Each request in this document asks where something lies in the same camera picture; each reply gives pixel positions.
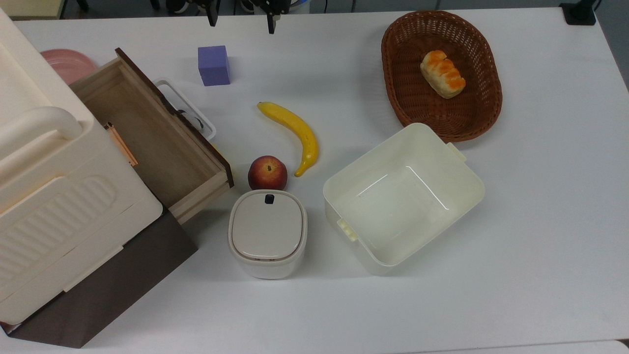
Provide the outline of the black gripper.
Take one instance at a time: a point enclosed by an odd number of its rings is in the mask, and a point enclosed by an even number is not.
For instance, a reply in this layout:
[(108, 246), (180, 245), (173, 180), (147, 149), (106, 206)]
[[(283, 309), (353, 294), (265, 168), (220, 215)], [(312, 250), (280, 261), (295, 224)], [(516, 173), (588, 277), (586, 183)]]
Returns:
[[(269, 34), (276, 33), (276, 15), (287, 14), (291, 0), (249, 0), (254, 7), (259, 7), (266, 13)], [(207, 19), (211, 27), (216, 27), (220, 0), (198, 0), (196, 4), (206, 8)]]

